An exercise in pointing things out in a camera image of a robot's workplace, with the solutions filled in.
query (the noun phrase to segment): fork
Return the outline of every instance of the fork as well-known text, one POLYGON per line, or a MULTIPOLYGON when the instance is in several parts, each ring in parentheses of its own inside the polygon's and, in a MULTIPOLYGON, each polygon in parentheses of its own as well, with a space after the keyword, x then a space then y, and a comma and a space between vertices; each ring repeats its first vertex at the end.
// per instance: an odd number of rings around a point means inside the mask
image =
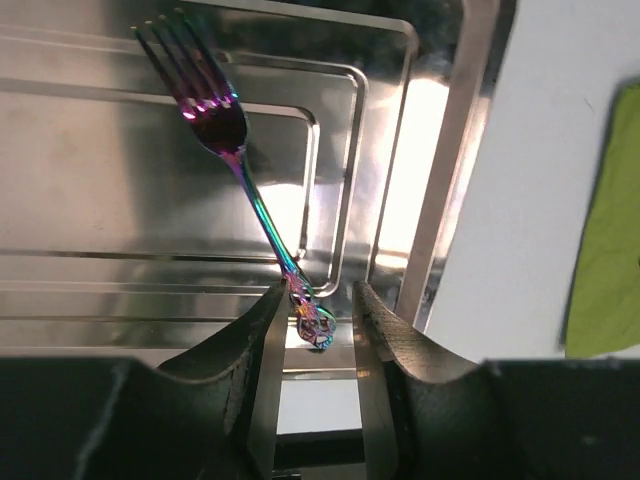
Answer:
POLYGON ((309 278, 285 247, 252 179, 246 158, 248 122, 238 95, 193 23, 182 9, 175 12, 178 19, 175 24, 165 15, 157 23, 145 22, 146 30, 166 54, 164 63, 140 29, 132 27, 133 34, 200 143, 222 158, 242 185, 286 280, 298 335, 324 350, 333 341, 335 317, 319 304, 309 278), (167 40, 175 45, 175 50, 167 40))

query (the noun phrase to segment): fork tine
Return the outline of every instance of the fork tine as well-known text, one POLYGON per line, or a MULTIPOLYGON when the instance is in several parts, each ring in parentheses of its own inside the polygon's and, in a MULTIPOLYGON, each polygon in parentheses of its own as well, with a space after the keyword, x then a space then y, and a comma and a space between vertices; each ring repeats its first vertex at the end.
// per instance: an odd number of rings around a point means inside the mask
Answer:
MULTIPOLYGON (((164 20, 165 19, 164 15, 161 15, 160 19, 164 20)), ((164 41, 164 38, 160 34, 160 31, 158 30, 158 28, 153 23, 151 23, 149 24, 149 29, 151 30, 153 35, 156 37, 156 40, 164 50, 164 53, 167 54, 167 57, 169 58, 171 65, 173 65, 173 68, 182 79, 182 83, 184 84, 185 89, 187 90, 187 95, 190 95, 191 97, 196 98, 199 95, 197 89, 189 79, 187 72, 185 72, 184 68, 182 68, 182 65, 180 65, 180 62, 178 62, 178 59, 174 55, 171 48, 169 48, 169 45, 167 44, 167 42, 164 41)))
POLYGON ((176 100, 176 102, 178 102, 178 105, 180 106, 182 111, 183 112, 186 111, 187 113, 191 113, 192 115, 195 115, 189 103, 189 99, 185 97, 184 94, 180 91, 180 88, 178 87, 176 82, 173 80, 171 75, 169 75, 169 72, 167 72, 167 70, 164 68, 164 65, 162 65, 162 62, 160 61, 156 53, 153 51, 151 46, 147 43, 145 38, 140 33, 140 30, 138 30, 137 27, 132 27, 132 30, 133 30, 133 35, 136 37, 136 40, 138 40, 138 42, 142 46, 142 49, 144 50, 144 53, 147 55, 147 57, 151 61, 153 68, 158 73, 158 75, 160 75, 160 78, 169 89, 169 92, 171 93, 173 98, 176 100))
POLYGON ((167 29, 167 32, 169 32, 169 35, 171 36, 171 39, 178 46, 178 48, 182 52, 182 55, 187 60, 187 63, 191 67, 191 70, 193 70, 193 72, 198 77, 199 82, 194 80, 191 83, 192 83, 192 85, 194 85, 194 88, 196 89, 196 91, 200 95, 199 99, 200 100, 205 100, 205 99, 209 98, 212 93, 215 94, 215 92, 211 88, 211 85, 209 84, 209 81, 207 80, 206 75, 204 73, 202 73, 202 70, 200 69, 200 67, 198 66, 198 64, 194 60, 193 56, 189 52, 189 49, 186 47, 186 45, 184 44, 184 42, 182 41, 182 39, 178 35, 178 32, 176 32, 175 28, 173 28, 173 25, 171 24, 169 19, 167 17, 161 17, 161 20, 164 22, 164 25, 165 25, 165 27, 167 29))
POLYGON ((191 35, 191 38, 193 39, 193 42, 198 47, 198 50, 200 50, 200 53, 202 54, 202 57, 205 63, 207 64, 210 74, 213 77, 213 80, 216 84, 215 85, 216 88, 218 88, 218 90, 220 90, 220 93, 222 93, 225 96, 229 94, 232 94, 235 96, 235 92, 233 91, 233 87, 229 83, 229 80, 227 80, 227 76, 225 75, 224 71, 220 67, 220 64, 216 61, 215 57, 211 54, 207 46, 202 41, 202 37, 198 34, 198 32, 196 32, 196 29, 193 26, 193 24, 189 21, 186 14, 181 9, 176 9, 176 11, 182 17, 182 22, 184 23, 184 26, 189 32, 189 35, 191 35))

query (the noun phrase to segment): folded green towel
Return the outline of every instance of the folded green towel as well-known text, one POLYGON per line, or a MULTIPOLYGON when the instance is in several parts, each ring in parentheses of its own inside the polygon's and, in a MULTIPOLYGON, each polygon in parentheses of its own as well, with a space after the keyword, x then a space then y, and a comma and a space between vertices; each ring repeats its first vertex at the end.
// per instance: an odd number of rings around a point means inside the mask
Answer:
POLYGON ((615 106, 569 307, 566 354, 640 344, 640 84, 615 106))

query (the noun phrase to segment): white surface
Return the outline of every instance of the white surface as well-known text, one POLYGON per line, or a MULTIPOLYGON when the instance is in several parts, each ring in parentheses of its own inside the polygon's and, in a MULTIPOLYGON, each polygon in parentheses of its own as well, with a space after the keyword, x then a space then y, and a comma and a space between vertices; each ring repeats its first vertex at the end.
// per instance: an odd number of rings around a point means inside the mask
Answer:
POLYGON ((476 362, 562 355, 611 104, 640 77, 639 19, 638 0, 519 3, 428 325, 436 342, 476 362))
POLYGON ((278 434, 362 428, 356 380, 282 382, 278 434))

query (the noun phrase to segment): green napkin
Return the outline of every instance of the green napkin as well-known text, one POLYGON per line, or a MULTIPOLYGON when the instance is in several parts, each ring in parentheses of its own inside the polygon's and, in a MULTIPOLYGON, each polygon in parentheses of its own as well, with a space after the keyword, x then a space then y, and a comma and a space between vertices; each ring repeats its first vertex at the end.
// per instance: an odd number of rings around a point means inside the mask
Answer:
POLYGON ((587 218, 569 307, 566 355, 640 343, 640 84, 625 88, 587 218))

